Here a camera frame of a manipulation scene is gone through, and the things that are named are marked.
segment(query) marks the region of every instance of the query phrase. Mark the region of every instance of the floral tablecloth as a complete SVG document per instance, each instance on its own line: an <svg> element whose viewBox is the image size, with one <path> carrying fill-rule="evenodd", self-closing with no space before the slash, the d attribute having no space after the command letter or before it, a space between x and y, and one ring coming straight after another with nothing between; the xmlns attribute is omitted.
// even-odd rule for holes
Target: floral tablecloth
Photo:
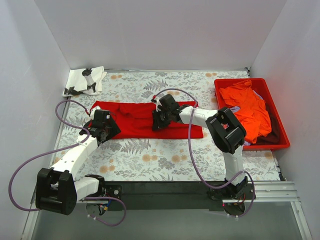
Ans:
<svg viewBox="0 0 320 240"><path fill-rule="evenodd" d="M185 72L119 72L108 73L102 81L103 92L97 96L81 94L71 99L90 108L95 101L121 103L148 103L152 96L165 88L188 91L199 101L203 109L217 109L215 79L247 78L246 71L185 71ZM177 101L189 97L179 91L168 91ZM71 103L66 120L83 126L89 120L84 110ZM225 178L222 152L215 146L209 131L203 129L204 138L192 139L192 151L196 164L208 181ZM58 147L73 144L78 129L64 126ZM57 162L66 154L59 152ZM271 151L243 152L244 168L254 180L280 180ZM192 166L186 139L117 139L109 140L94 151L80 168L75 179L87 174L98 174L107 181L198 181Z"/></svg>

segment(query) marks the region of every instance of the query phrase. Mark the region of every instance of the red cloth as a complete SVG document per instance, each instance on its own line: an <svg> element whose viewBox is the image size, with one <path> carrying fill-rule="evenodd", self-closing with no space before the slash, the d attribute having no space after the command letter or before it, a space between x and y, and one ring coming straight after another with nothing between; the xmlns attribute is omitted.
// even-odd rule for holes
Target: red cloth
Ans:
<svg viewBox="0 0 320 240"><path fill-rule="evenodd" d="M194 101L178 102L179 105L188 104L193 106ZM96 101L92 108L100 106L103 110L109 110L116 124L121 130L113 139L187 139L188 124L171 122L166 128L152 131L152 111L156 105L149 103L120 103L110 101ZM203 138L201 126L192 125L191 138Z"/></svg>

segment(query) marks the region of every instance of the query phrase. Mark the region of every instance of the gray wall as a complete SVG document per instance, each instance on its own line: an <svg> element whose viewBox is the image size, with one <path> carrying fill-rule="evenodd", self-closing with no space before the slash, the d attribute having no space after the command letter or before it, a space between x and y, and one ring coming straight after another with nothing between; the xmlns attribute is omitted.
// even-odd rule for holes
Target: gray wall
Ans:
<svg viewBox="0 0 320 240"><path fill-rule="evenodd" d="M250 67L286 0L35 0L72 69Z"/></svg>
<svg viewBox="0 0 320 240"><path fill-rule="evenodd" d="M320 2L288 0L252 65L265 78L291 142L277 152L294 181L313 239L320 239Z"/></svg>
<svg viewBox="0 0 320 240"><path fill-rule="evenodd" d="M22 162L53 148L55 105L70 68L33 0L0 1L0 23L0 239L18 240L27 213L11 204L8 182ZM18 174L13 194L20 205L30 207L37 172L48 162L35 160Z"/></svg>

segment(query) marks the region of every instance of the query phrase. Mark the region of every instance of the purple cable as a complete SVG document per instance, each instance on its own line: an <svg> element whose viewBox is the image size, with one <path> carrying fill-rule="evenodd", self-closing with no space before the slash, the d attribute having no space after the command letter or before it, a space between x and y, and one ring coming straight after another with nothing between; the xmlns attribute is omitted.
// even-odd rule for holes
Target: purple cable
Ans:
<svg viewBox="0 0 320 240"><path fill-rule="evenodd" d="M109 227L115 227L115 226L118 226L119 224L121 224L126 218L126 214L127 214L126 205L124 204L123 201L121 201L118 198L110 197L110 196L98 196L98 197L89 196L89 197L86 197L84 200L114 200L114 201L121 203L121 205L123 206L124 214L123 214L123 217L121 218L121 220L118 221L117 223L108 223L106 221L103 221L101 218L96 217L93 214L88 215L89 217L93 218L94 220L98 220L100 223L103 223L104 225L107 225Z"/></svg>
<svg viewBox="0 0 320 240"><path fill-rule="evenodd" d="M59 103L56 105L56 107L55 107L55 115L57 116L57 118L58 118L61 122L63 122L64 124L66 124L66 125L68 125L68 126L70 126L70 127L73 127L73 128L76 128L76 129L82 129L82 130L85 130L85 131L86 131L87 135L86 135L85 139L83 139L83 140L81 141L81 143L83 144L83 143L84 143L85 141L87 141L88 138L90 137L90 132L88 131L88 129L86 129L86 128L84 128L84 127L81 127L81 126L72 125L71 123L68 123L68 122L66 122L65 120L63 120L63 119L59 116L59 114L58 114L58 107L59 107L61 104L66 103L66 102L76 103L76 104L80 105L81 107L83 107L86 112L87 112L87 109L86 109L86 107L83 106L81 103L79 103L79 102L77 102L77 101L74 101L74 100L63 100L63 101L59 102ZM17 173L18 173L26 164L30 163L31 161L33 161L33 160L35 160L35 159L37 159L37 158L40 158L40 157L43 157L43 156L46 156L46 155L49 155L49 154L54 154L54 153L57 153L57 152L60 152L60 151L63 151L63 150L71 149L71 148L74 148L74 147L76 147L76 146L78 146L78 145L79 145L79 143L75 143L75 144L73 144L73 145L66 146L66 147L63 147L63 148L60 148L60 149L48 151L48 152L39 154L39 155L37 155L37 156L34 156L34 157L30 158L29 160L25 161L24 163L22 163L22 164L14 171L14 173L12 174L12 177L10 178L10 181L9 181L8 193L9 193L9 198L10 198L10 201L12 202L12 204L13 204L16 208L18 208L18 209L20 209L20 210L22 210L22 211L26 211L26 212L39 211L40 209L38 209L38 208L32 208L32 209L30 209L30 208L24 208L24 207L20 206L20 205L15 201L15 199L14 199L14 197L13 197L13 195L12 195L12 183L13 183L13 181L14 181Z"/></svg>
<svg viewBox="0 0 320 240"><path fill-rule="evenodd" d="M221 186L211 186L210 184L208 184L206 182L206 180L204 180L204 178L201 176L198 168L197 168L197 165L196 165L196 162L195 162L195 159L194 159L194 156L193 156L193 153L192 153L192 147L191 147L191 126L192 126L192 120L194 118L194 113L195 113L195 108L198 106L198 101L188 92L184 91L184 90L181 90L181 89L178 89L178 88L167 88L167 89L164 89L160 92L158 92L155 96L158 96L159 94L165 92L165 91L168 91L168 90L175 90L175 91L180 91L182 93L185 93L187 94L189 97L191 97L194 101L195 101L195 105L193 106L193 109L191 111L191 115L190 115L190 122L189 122L189 127L188 127L188 147L189 147L189 154L190 154L190 158L191 158L191 162L192 162L192 165L194 167L194 170L196 172L196 174L198 175L199 179L201 180L201 182L204 183L204 185L206 185L208 188L210 189L213 189L213 190L219 190L219 189L223 189L225 188L226 186L228 186L229 184L231 184L231 182L236 179L236 177L238 177L240 174L242 173L245 173L249 176L251 182L252 182L252 186L253 186L253 193L255 192L255 184L254 184L254 180L252 179L251 175L247 172L247 171L239 171L237 174L235 174L228 182L226 182L225 184L221 185ZM245 211L243 214L239 215L239 216L233 216L231 215L232 217L243 217L244 215L246 215L248 213L248 211L251 209L252 205L253 205L253 202L254 202L254 198L252 198L251 200L251 203L247 209L247 211Z"/></svg>

